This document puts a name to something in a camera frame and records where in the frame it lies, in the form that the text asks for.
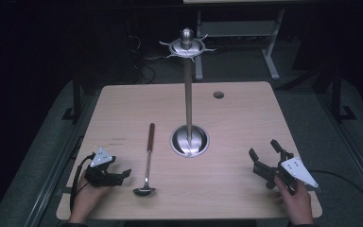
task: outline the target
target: wooden table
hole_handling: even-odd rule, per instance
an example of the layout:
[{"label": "wooden table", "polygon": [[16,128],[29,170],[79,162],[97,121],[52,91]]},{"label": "wooden table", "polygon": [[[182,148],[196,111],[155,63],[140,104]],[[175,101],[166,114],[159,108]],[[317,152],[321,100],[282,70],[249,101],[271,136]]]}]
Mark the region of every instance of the wooden table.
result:
[{"label": "wooden table", "polygon": [[[224,97],[216,99],[220,91]],[[149,198],[132,189],[144,184],[149,124],[156,125],[151,155]],[[266,82],[193,84],[193,124],[210,136],[208,150],[184,158],[170,146],[170,135],[185,124],[184,85],[107,86],[95,107],[75,167],[100,147],[117,157],[108,171],[132,169],[91,214],[102,219],[233,219],[281,218],[285,212],[269,195],[276,191],[252,173],[249,149],[269,166],[279,162],[270,141],[276,139],[299,155],[279,104]],[[312,194],[314,217],[320,203]],[[70,216],[68,194],[63,194],[57,216]]]}]

